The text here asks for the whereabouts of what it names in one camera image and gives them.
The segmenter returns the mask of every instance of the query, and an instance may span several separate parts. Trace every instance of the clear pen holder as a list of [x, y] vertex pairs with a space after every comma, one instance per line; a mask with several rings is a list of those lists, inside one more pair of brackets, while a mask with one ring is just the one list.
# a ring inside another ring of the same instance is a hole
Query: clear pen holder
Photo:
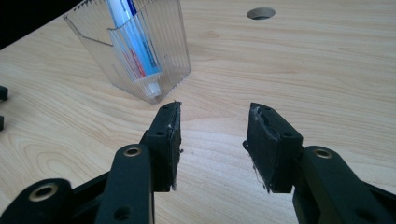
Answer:
[[64, 19], [114, 86], [158, 104], [191, 71], [180, 2], [134, 6], [137, 13], [117, 28], [106, 0], [84, 0]]

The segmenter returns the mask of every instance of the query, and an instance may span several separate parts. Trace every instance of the transparent plastic container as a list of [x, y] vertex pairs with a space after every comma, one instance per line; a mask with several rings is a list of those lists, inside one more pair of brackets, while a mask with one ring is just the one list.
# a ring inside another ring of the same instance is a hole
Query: transparent plastic container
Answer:
[[[158, 104], [191, 71], [180, 2], [135, 0], [134, 6], [136, 14], [120, 27], [106, 0], [84, 0], [64, 19], [114, 86]], [[150, 53], [149, 62], [139, 58], [139, 48]], [[144, 62], [158, 66], [155, 74]]]

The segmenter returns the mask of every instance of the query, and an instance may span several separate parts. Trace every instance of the dark background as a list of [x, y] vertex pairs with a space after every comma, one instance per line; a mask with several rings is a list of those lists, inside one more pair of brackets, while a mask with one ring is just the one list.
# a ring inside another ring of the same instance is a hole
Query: dark background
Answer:
[[0, 49], [63, 15], [81, 0], [0, 0]]

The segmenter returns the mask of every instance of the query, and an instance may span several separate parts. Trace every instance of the light wood surface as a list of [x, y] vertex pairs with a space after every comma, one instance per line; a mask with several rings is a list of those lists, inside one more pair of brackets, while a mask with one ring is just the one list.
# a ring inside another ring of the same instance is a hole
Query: light wood surface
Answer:
[[[268, 194], [242, 142], [251, 102], [337, 151], [396, 193], [396, 2], [181, 0], [192, 72], [158, 105], [123, 92], [58, 18], [0, 52], [0, 212], [38, 180], [76, 187], [137, 143], [161, 105], [181, 101], [177, 191], [157, 223], [297, 223], [291, 194]], [[265, 21], [247, 18], [272, 7]]]

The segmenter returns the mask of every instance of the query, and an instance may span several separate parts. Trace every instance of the wood grain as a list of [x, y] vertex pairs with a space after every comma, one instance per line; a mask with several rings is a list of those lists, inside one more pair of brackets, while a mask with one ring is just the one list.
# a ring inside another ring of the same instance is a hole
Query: wood grain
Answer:
[[[192, 72], [159, 105], [111, 86], [62, 18], [0, 51], [0, 211], [43, 178], [75, 187], [107, 171], [174, 100], [184, 153], [177, 191], [156, 194], [157, 223], [297, 223], [291, 195], [268, 195], [242, 148], [251, 102], [396, 193], [396, 2], [181, 5]], [[276, 14], [250, 20], [255, 7]]]

